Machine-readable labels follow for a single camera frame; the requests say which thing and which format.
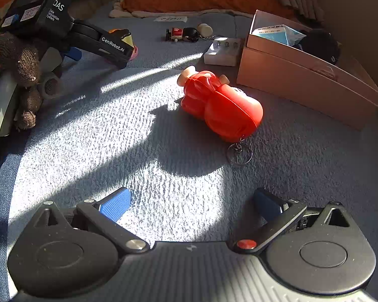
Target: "cardboard box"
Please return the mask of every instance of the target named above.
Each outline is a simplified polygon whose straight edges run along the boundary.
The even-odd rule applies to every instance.
[[[320,111],[361,130],[378,107],[378,87],[343,46],[336,65],[252,32],[287,25],[311,29],[257,10],[245,42],[237,84],[269,92]]]

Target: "sunlight patch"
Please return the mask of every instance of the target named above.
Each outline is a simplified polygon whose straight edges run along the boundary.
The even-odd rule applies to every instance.
[[[139,91],[134,91],[123,97],[116,96],[70,122],[65,121],[64,125],[44,137],[32,135],[14,183],[9,224],[43,201],[56,202],[53,195],[91,174],[95,178],[98,169],[144,142],[156,117],[150,112],[168,103],[171,97],[179,97],[180,88],[172,84],[177,76],[153,84],[166,88],[160,92],[159,101],[142,97]],[[62,111],[62,114],[75,112],[75,109],[70,109]],[[140,127],[137,127],[135,115],[143,110],[148,112],[144,113],[145,119],[140,119]],[[111,193],[107,189],[102,190],[100,183],[96,184],[97,187],[77,186],[73,195],[80,194],[80,191],[99,195]]]
[[[128,76],[128,77],[123,78],[121,80],[117,80],[113,83],[102,86],[101,92],[106,93],[106,92],[109,92],[109,91],[119,87],[119,86],[134,82],[135,80],[139,80],[141,78],[151,76],[155,73],[159,73],[159,72],[162,72],[162,71],[165,71],[165,70],[168,70],[168,69],[172,69],[172,68],[177,67],[179,65],[182,65],[182,64],[184,64],[188,61],[199,59],[202,55],[203,55],[202,53],[196,53],[196,54],[188,55],[188,56],[167,62],[167,63],[161,65],[160,68],[145,70],[144,72],[141,72],[141,73],[138,73],[138,74],[135,74],[135,75],[132,75],[132,76]]]
[[[80,100],[82,100],[83,98],[85,98],[85,94],[79,96],[78,98],[75,98],[74,100],[71,100],[71,101],[68,102],[68,103],[66,103],[66,104],[64,105],[64,107],[67,107],[68,105],[71,105],[71,104],[73,104],[73,103],[76,103],[77,101],[80,101]]]
[[[121,183],[130,187],[134,199],[118,224],[150,246],[161,240],[194,242],[208,230],[216,231],[211,236],[218,235],[219,230],[225,232],[228,224],[222,219],[226,211],[222,199],[224,176],[218,173],[223,173],[222,167],[200,177],[171,177],[156,160],[151,161]],[[148,178],[148,185],[135,182],[137,177]]]
[[[63,110],[63,111],[58,112],[58,113],[56,114],[55,118],[57,118],[57,117],[59,117],[59,116],[61,116],[61,115],[64,115],[67,111],[70,111],[70,110],[71,110],[71,108],[67,108],[66,110]]]

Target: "brown knitted teddy bear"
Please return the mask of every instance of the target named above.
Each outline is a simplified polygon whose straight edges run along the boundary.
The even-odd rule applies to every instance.
[[[8,70],[17,84],[21,86],[16,127],[18,129],[34,127],[35,114],[43,102],[37,89],[41,76],[38,49],[36,46],[21,41],[13,34],[1,33],[0,72],[2,70]]]

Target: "red button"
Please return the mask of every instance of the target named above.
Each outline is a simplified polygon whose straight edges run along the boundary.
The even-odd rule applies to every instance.
[[[237,246],[242,250],[252,250],[256,247],[257,243],[252,240],[240,240],[237,242]]]

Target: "label sticker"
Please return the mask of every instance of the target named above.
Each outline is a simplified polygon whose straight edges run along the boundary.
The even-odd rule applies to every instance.
[[[2,24],[2,27],[10,26],[14,17],[15,15],[12,15],[11,17],[6,18]]]
[[[25,10],[20,21],[23,22],[24,20],[28,20],[28,19],[32,18],[33,16],[35,16],[40,7],[41,6],[36,6],[36,7],[29,8],[29,9]]]
[[[52,9],[50,9],[49,10],[49,12],[47,13],[47,15],[46,15],[46,18],[47,19],[50,19],[51,21],[59,21],[59,17],[57,17],[56,15],[55,15],[55,11],[53,11]]]
[[[255,35],[256,33],[259,34],[266,34],[266,33],[280,33],[285,32],[284,25],[277,25],[277,26],[269,26],[269,27],[262,27],[255,29],[252,34]]]
[[[105,36],[101,37],[101,41],[113,46],[114,48],[118,49],[119,51],[122,51],[122,52],[124,51],[123,47],[120,47],[119,45],[113,43],[112,41],[109,41]]]
[[[188,17],[161,16],[154,19],[155,22],[187,22]]]

